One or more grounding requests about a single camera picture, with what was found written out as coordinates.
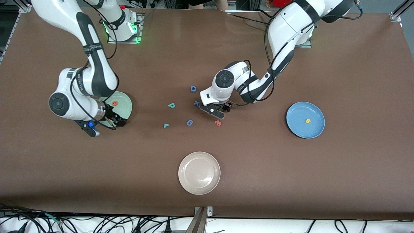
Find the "pale green plate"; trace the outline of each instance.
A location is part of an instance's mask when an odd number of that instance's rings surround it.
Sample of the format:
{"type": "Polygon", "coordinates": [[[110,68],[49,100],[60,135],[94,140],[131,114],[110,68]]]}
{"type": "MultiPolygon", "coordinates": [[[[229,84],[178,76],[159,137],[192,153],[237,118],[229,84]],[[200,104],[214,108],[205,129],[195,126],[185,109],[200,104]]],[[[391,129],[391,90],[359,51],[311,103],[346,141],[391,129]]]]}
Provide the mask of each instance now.
{"type": "MultiPolygon", "coordinates": [[[[99,100],[103,101],[106,97],[101,97],[99,100]]],[[[127,94],[119,91],[115,91],[111,97],[106,101],[107,104],[113,106],[113,111],[119,114],[122,118],[128,119],[132,112],[132,101],[127,94]],[[116,106],[112,105],[112,102],[118,102],[116,106]]],[[[102,124],[112,127],[106,120],[101,121],[102,124]]]]}

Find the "robotic arm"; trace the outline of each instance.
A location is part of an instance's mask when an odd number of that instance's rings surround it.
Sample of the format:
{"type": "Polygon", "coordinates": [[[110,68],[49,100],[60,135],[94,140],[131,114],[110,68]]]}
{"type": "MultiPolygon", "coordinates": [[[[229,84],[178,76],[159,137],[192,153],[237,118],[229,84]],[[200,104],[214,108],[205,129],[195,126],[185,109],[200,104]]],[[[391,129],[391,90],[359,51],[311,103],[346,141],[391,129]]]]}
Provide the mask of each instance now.
{"type": "MultiPolygon", "coordinates": [[[[283,8],[271,21],[268,29],[269,44],[273,54],[271,67],[258,79],[244,61],[235,61],[219,71],[212,86],[200,92],[200,109],[223,119],[233,89],[246,103],[261,101],[274,80],[282,73],[294,56],[297,44],[303,44],[312,34],[315,23],[327,15],[343,16],[352,7],[353,0],[296,0],[283,8]]],[[[325,17],[334,22],[338,17],[325,17]]]]}
{"type": "Polygon", "coordinates": [[[112,119],[115,125],[124,126],[126,119],[114,113],[113,107],[91,97],[110,96],[118,86],[118,78],[106,59],[91,19],[81,11],[76,0],[32,0],[32,4],[43,20],[80,40],[91,64],[91,67],[61,71],[58,87],[49,98],[52,112],[75,120],[92,137],[99,135],[95,121],[112,119]]]}

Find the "white plate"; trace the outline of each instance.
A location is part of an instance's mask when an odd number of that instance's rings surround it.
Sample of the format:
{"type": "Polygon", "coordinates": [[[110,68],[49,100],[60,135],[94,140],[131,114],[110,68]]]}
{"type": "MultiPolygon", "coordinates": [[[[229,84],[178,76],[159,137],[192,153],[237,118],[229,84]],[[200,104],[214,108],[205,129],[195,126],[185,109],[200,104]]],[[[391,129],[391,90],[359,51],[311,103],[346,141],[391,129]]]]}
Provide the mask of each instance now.
{"type": "Polygon", "coordinates": [[[178,179],[187,192],[195,195],[207,194],[219,183],[219,163],[209,153],[193,152],[181,162],[178,179]]]}

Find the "table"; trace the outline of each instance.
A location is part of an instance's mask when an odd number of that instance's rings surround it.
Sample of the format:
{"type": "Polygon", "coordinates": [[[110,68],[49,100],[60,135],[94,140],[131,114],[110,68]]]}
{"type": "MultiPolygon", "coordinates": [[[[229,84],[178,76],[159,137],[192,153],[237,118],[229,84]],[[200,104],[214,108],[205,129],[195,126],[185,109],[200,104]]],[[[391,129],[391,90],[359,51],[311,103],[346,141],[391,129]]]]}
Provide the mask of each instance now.
{"type": "MultiPolygon", "coordinates": [[[[80,43],[34,11],[22,15],[0,65],[1,202],[82,213],[191,215],[213,206],[221,217],[413,219],[414,62],[400,24],[386,14],[320,22],[272,97],[234,107],[217,127],[193,106],[190,86],[203,90],[244,59],[261,77],[264,25],[217,10],[147,14],[141,44],[119,45],[110,60],[133,102],[129,123],[98,138],[48,109],[60,71],[86,61],[80,43]],[[299,101],[325,115],[315,139],[286,125],[299,101]],[[219,185],[203,196],[178,181],[180,161],[194,151],[221,166],[219,185]]],[[[114,45],[104,44],[111,54],[114,45]]]]}

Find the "white floor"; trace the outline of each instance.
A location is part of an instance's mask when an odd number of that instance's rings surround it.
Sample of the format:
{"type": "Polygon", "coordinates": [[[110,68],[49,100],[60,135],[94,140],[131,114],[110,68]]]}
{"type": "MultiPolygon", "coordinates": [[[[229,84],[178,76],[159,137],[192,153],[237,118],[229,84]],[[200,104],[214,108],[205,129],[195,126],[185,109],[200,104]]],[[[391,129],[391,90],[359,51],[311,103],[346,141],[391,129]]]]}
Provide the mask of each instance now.
{"type": "MultiPolygon", "coordinates": [[[[0,218],[0,223],[6,220],[7,218],[0,218]]],[[[119,222],[124,217],[114,219],[115,222],[119,222]]],[[[158,217],[154,220],[164,221],[166,217],[158,217]]],[[[42,219],[37,219],[38,222],[48,231],[49,227],[46,222],[42,219]]],[[[71,222],[75,225],[78,233],[93,233],[96,226],[102,221],[102,218],[92,218],[86,221],[78,221],[71,219],[71,222]]],[[[189,226],[192,218],[181,218],[171,221],[172,230],[186,230],[189,226]]],[[[26,222],[26,220],[17,220],[16,218],[10,219],[0,225],[0,233],[8,233],[9,231],[17,231],[20,227],[26,222]]],[[[134,227],[138,222],[138,218],[134,221],[134,227]]],[[[343,220],[349,233],[361,233],[364,226],[364,221],[347,221],[343,220]]],[[[306,233],[312,220],[290,220],[290,219],[219,219],[212,218],[208,220],[206,233],[217,233],[219,231],[224,231],[224,233],[306,233]]],[[[142,229],[142,233],[152,233],[155,228],[150,227],[154,226],[156,223],[148,223],[142,229]]],[[[126,233],[131,232],[132,223],[122,224],[122,227],[114,228],[110,233],[126,233]]],[[[155,232],[161,233],[165,230],[165,223],[158,228],[155,232]]],[[[339,229],[342,232],[345,230],[340,224],[339,229]]],[[[107,232],[110,228],[114,226],[113,223],[105,225],[105,227],[99,232],[107,232]]],[[[58,228],[57,224],[54,224],[53,232],[60,233],[61,230],[58,228]]],[[[63,230],[66,233],[71,231],[63,225],[63,230]]],[[[313,225],[311,233],[339,233],[339,231],[334,226],[334,220],[317,220],[313,225]]],[[[37,227],[33,222],[30,222],[26,226],[25,233],[38,233],[37,227]]],[[[401,222],[401,221],[368,221],[365,233],[414,233],[414,222],[401,222]]]]}

